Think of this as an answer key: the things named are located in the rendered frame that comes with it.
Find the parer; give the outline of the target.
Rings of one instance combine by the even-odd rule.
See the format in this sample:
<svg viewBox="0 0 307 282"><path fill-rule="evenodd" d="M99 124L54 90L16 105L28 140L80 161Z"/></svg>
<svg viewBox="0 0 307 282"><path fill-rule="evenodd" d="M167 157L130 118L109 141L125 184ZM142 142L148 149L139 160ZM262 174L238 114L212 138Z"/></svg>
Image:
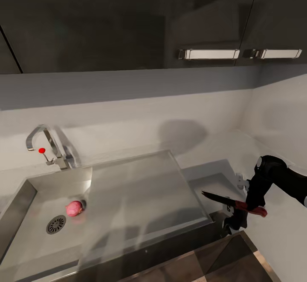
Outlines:
<svg viewBox="0 0 307 282"><path fill-rule="evenodd" d="M247 209L248 207L248 204L247 203L244 203L244 202L241 202L241 201L237 201L237 200L232 200L232 199L229 199L229 198L225 198L225 197L222 197L222 196L218 196L218 195L215 195L215 194L212 194L212 193L208 193L206 191L203 191L203 193L205 193L207 196L211 197L211 198L214 198L216 200L219 200L219 201L223 201L223 202L227 202L229 204L232 204L234 205L235 207L242 207L244 209ZM255 208L254 210L252 210L252 212L254 213L261 213L263 215L267 215L267 211L266 209L262 208L262 207L257 207Z"/></svg>

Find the vidalia onion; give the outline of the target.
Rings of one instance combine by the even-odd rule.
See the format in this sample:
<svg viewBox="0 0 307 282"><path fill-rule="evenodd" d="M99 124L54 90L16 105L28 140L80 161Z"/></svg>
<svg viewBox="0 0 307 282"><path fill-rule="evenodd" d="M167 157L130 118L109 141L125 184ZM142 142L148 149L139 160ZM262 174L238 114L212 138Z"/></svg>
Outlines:
<svg viewBox="0 0 307 282"><path fill-rule="evenodd" d="M66 207L66 212L69 217L75 217L82 211L82 203L80 201L73 201Z"/></svg>

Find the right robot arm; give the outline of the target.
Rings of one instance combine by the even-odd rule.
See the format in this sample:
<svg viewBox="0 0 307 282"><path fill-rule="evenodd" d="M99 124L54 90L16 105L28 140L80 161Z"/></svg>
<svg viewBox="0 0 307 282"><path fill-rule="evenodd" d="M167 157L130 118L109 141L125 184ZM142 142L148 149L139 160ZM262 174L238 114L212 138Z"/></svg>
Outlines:
<svg viewBox="0 0 307 282"><path fill-rule="evenodd" d="M252 211L265 206L264 195L274 183L291 197L296 198L307 208L307 170L302 167L286 165L272 155L259 157L251 180L243 180L242 173L236 173L237 187L247 191L246 210Z"/></svg>

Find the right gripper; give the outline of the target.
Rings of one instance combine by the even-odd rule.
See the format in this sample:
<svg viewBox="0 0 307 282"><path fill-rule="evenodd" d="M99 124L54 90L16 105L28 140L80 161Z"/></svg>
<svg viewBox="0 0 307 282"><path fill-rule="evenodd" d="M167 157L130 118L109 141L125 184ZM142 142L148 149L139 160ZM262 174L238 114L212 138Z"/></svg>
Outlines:
<svg viewBox="0 0 307 282"><path fill-rule="evenodd" d="M249 191L247 191L246 203L248 207L246 210L252 211L260 206L265 206L264 195L270 189L270 187L263 187L255 182L254 178L249 181Z"/></svg>

